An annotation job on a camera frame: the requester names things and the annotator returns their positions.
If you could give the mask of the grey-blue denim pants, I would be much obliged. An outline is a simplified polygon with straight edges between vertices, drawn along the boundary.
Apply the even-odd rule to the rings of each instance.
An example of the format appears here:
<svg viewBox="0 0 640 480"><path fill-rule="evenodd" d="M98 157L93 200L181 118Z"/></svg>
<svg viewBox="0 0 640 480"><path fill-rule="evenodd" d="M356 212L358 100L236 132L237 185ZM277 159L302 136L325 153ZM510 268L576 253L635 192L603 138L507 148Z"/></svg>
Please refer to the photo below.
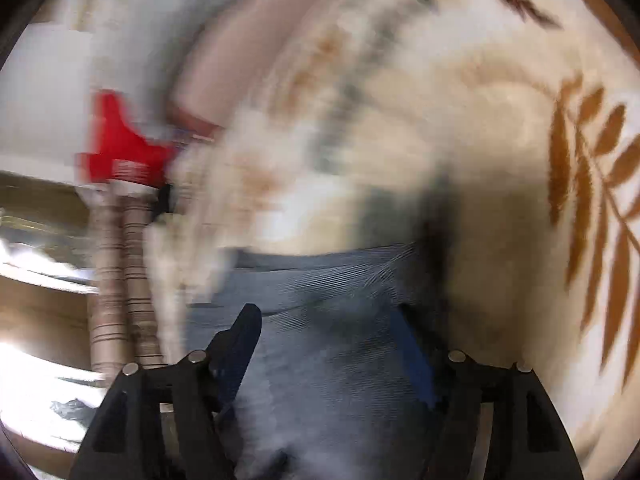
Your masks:
<svg viewBox="0 0 640 480"><path fill-rule="evenodd" d="M242 252L221 289L186 311L186 345L207 344L246 304L260 334L234 410L235 473L254 479L279 455L290 479L414 479L425 412L390 331L400 304L426 307L412 245L293 257Z"/></svg>

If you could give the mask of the brown striped folded bedding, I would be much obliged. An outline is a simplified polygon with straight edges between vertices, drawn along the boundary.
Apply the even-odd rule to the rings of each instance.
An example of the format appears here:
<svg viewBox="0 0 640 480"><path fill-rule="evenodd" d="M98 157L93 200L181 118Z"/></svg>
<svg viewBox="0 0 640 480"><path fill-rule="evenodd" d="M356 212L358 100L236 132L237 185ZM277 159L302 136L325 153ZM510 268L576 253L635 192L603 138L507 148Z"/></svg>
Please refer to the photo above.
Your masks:
<svg viewBox="0 0 640 480"><path fill-rule="evenodd" d="M143 368L165 363L143 255L149 222L146 198L111 188L97 192L90 207L96 288L88 302L90 360L107 384L128 363Z"/></svg>

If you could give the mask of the red paper shopping bag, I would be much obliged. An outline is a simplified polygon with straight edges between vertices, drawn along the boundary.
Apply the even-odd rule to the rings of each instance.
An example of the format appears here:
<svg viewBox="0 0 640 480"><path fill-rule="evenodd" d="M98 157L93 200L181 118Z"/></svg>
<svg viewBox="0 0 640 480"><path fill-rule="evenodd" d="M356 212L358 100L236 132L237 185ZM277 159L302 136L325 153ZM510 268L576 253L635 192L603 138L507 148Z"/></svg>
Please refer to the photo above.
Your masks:
<svg viewBox="0 0 640 480"><path fill-rule="evenodd" d="M149 141L125 117L119 93L101 90L94 99L91 151L77 155L79 177L88 183L111 180L161 188L175 154L170 144Z"/></svg>

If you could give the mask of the leaf-print fleece blanket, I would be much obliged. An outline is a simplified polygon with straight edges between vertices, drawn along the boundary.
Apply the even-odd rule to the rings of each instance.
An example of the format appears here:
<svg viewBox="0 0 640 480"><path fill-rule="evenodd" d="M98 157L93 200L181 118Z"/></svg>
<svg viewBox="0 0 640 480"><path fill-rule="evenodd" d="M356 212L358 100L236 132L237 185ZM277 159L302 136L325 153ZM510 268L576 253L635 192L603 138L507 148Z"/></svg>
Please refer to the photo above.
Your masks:
<svg viewBox="0 0 640 480"><path fill-rule="evenodd" d="M639 70L590 0L319 0L149 232L160 339L242 252L412 245L426 318L535 370L589 479L639 440Z"/></svg>

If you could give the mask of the pink-brown bolster cushion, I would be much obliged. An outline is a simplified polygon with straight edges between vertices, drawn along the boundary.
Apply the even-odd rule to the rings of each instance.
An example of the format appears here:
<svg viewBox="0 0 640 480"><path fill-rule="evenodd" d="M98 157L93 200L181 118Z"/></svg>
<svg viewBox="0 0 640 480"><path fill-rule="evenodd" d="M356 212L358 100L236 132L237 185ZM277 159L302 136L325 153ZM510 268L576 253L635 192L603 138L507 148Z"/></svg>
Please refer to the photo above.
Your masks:
<svg viewBox="0 0 640 480"><path fill-rule="evenodd" d="M252 84L276 60L317 0L236 0L198 36L167 113L200 136L228 127Z"/></svg>

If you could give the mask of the grey quilted pillow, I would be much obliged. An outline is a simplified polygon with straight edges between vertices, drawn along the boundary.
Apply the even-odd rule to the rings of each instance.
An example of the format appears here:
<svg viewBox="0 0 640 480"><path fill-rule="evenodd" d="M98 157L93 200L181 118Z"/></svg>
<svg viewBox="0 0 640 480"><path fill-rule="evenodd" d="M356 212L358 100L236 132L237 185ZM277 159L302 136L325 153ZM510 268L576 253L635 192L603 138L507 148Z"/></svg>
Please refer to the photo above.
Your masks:
<svg viewBox="0 0 640 480"><path fill-rule="evenodd" d="M92 40L90 88L113 90L152 140L171 128L165 104L181 63L209 21L234 0L103 0Z"/></svg>

